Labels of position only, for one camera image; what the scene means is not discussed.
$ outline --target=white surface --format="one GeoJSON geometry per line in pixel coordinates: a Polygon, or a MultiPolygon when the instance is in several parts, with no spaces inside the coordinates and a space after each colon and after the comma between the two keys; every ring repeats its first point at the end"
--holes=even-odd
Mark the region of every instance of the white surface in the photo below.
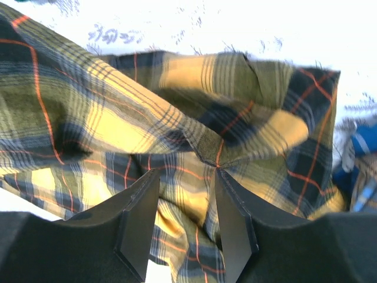
{"type": "MultiPolygon", "coordinates": [[[[27,200],[21,199],[6,190],[0,188],[0,211],[29,211],[44,219],[54,221],[60,219],[43,209],[36,207],[27,200]]],[[[167,266],[157,265],[153,261],[148,262],[147,278],[145,283],[169,283],[171,282],[170,269],[167,266]]]]}

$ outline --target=black plastic piece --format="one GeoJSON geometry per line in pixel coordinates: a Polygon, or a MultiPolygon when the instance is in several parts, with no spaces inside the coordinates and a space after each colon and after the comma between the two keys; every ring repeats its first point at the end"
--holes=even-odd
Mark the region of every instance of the black plastic piece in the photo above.
{"type": "Polygon", "coordinates": [[[0,213],[0,282],[144,282],[159,185],[151,170],[67,221],[0,213]]]}
{"type": "Polygon", "coordinates": [[[227,283],[377,282],[376,214],[329,213],[308,221],[249,192],[224,170],[216,173],[227,283]]]}

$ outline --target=yellow plaid shirt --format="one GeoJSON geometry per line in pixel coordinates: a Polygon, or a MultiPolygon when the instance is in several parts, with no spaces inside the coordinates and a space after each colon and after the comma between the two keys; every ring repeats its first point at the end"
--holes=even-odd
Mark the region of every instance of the yellow plaid shirt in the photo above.
{"type": "Polygon", "coordinates": [[[0,185],[66,219],[158,169],[151,258],[175,282],[224,282],[217,167],[297,216],[345,209],[338,79],[241,53],[98,58],[0,4],[0,185]]]}

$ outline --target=plaid fabric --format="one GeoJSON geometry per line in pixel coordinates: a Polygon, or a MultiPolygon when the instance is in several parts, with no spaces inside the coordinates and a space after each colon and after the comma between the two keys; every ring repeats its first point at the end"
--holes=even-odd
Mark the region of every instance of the plaid fabric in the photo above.
{"type": "Polygon", "coordinates": [[[158,169],[151,257],[175,282],[224,282],[217,167],[301,217],[345,209],[338,78],[239,53],[98,58],[0,4],[1,186],[66,219],[158,169]]]}

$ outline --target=fabric fold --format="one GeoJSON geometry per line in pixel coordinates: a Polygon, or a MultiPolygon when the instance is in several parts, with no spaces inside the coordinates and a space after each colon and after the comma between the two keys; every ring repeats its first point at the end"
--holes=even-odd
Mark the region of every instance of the fabric fold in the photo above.
{"type": "Polygon", "coordinates": [[[64,219],[160,172],[151,257],[224,282],[214,171],[304,218],[331,182],[340,73],[240,53],[98,58],[0,4],[1,186],[64,219]]]}

